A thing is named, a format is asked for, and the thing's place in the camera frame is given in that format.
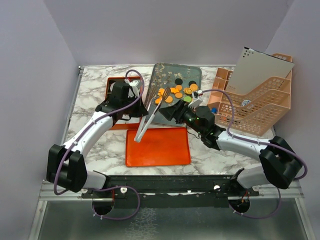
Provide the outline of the metal grey-handled tongs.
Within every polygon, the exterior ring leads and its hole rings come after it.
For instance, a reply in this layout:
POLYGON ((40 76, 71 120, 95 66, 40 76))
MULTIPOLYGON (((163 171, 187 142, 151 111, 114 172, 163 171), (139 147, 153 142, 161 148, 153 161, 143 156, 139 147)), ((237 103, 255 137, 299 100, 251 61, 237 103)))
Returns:
MULTIPOLYGON (((146 121, 146 118, 147 116, 143 116, 141 118, 141 121, 139 123, 139 126, 138 126, 138 129, 137 129, 137 132, 136 132, 136 135, 134 137, 134 141, 137 142, 137 143, 140 143, 144 134, 146 133, 146 131, 148 130, 149 128, 149 125, 152 123, 153 119, 155 118, 155 115, 156 113, 158 112, 158 110, 160 109, 162 103, 170 96, 171 94, 171 89, 170 87, 166 87, 163 89, 163 93, 162 95, 160 96, 160 100, 159 102, 156 104, 156 107, 155 109, 153 110, 153 112, 150 114, 150 117, 148 119, 147 122, 146 121)), ((148 95, 148 98, 146 98, 146 107, 147 107, 147 110, 149 111, 150 110, 150 107, 151 107, 151 103, 152 103, 152 100, 158 95, 158 92, 157 92, 157 89, 155 86, 152 86, 151 89, 150 89, 150 92, 149 92, 149 95, 148 95)))

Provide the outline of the orange round dotted cookie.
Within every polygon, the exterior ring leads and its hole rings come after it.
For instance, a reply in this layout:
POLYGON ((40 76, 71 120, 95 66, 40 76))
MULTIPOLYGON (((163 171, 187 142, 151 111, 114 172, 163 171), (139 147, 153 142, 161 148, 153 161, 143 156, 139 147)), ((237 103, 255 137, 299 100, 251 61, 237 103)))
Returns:
POLYGON ((171 96, 168 96, 166 99, 165 99, 165 102, 166 103, 171 103, 173 101, 173 98, 171 96))

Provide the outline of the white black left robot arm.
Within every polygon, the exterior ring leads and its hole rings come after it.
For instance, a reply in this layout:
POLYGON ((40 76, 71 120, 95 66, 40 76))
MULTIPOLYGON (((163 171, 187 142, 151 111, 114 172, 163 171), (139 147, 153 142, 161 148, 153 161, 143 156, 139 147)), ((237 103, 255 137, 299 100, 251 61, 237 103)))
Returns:
POLYGON ((107 176, 88 171, 85 159, 101 136, 124 115, 141 118, 148 114, 141 99, 143 88, 142 80, 116 81, 111 93, 96 106, 85 126, 64 144, 54 144, 49 149, 46 180, 55 187, 60 186, 74 193, 81 189, 93 189, 97 196, 106 197, 111 190, 107 176))

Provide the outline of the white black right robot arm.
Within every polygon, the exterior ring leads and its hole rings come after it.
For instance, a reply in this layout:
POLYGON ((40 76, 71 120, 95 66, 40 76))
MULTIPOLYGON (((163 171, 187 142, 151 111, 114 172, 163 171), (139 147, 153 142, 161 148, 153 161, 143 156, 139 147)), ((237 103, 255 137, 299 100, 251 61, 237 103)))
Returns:
POLYGON ((233 176, 229 189, 236 196, 258 185, 272 184, 279 189, 287 189, 303 166, 283 138, 275 136, 271 140, 259 141, 232 136, 215 124, 215 115, 208 106, 192 109, 180 100, 159 112, 168 121, 175 120, 177 124, 186 124, 196 131, 208 148, 231 151, 260 161, 259 166, 238 170, 233 176))

